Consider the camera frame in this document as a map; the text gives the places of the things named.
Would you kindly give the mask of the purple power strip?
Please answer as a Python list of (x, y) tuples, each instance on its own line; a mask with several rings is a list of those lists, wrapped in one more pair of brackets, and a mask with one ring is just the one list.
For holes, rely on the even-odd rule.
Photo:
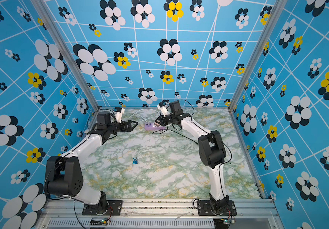
[(159, 130), (166, 130), (166, 127), (163, 126), (157, 126), (154, 123), (145, 123), (144, 129), (146, 131), (159, 131)]

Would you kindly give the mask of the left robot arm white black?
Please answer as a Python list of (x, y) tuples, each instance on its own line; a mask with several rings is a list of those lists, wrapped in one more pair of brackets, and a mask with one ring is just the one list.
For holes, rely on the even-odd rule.
[(47, 160), (44, 179), (46, 194), (68, 197), (83, 203), (83, 215), (113, 213), (106, 194), (84, 183), (81, 165), (106, 141), (120, 132), (131, 132), (138, 126), (137, 121), (123, 121), (123, 114), (121, 108), (117, 108), (115, 113), (99, 112), (97, 123), (80, 143), (61, 156), (52, 156)]

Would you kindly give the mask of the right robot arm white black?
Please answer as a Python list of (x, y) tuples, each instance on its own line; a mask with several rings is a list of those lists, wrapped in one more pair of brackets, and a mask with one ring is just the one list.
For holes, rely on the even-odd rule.
[(209, 172), (210, 206), (212, 211), (219, 215), (229, 203), (223, 172), (226, 149), (221, 134), (201, 126), (192, 115), (183, 111), (178, 101), (169, 105), (170, 110), (164, 102), (159, 103), (157, 107), (162, 114), (156, 119), (156, 123), (163, 127), (171, 124), (178, 125), (197, 138), (200, 159)]

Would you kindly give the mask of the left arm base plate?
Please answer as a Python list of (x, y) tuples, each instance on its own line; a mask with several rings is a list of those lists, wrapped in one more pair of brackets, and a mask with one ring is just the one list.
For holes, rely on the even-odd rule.
[(122, 200), (107, 200), (97, 205), (83, 205), (82, 215), (84, 216), (119, 216), (123, 206)]

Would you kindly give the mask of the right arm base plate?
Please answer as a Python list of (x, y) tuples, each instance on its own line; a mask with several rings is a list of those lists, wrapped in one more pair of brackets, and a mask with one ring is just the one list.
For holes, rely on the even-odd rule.
[(221, 202), (212, 202), (210, 200), (197, 200), (195, 201), (195, 207), (200, 216), (236, 216), (237, 209), (234, 201), (225, 200)]

